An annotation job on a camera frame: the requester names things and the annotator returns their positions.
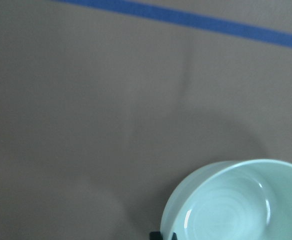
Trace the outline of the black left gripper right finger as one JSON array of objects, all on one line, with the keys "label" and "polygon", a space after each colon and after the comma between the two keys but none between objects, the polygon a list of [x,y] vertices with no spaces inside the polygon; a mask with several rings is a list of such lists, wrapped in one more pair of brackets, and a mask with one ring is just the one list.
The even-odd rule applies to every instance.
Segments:
[{"label": "black left gripper right finger", "polygon": [[172,235],[172,238],[171,238],[172,240],[178,240],[178,238],[177,238],[177,234],[174,232],[173,233],[173,235]]}]

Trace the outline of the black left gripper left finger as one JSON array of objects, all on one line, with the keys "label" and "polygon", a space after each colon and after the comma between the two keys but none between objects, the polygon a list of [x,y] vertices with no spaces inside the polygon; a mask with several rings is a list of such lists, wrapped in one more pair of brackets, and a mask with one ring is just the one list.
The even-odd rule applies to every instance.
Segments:
[{"label": "black left gripper left finger", "polygon": [[161,240],[160,231],[152,231],[149,233],[149,240]]}]

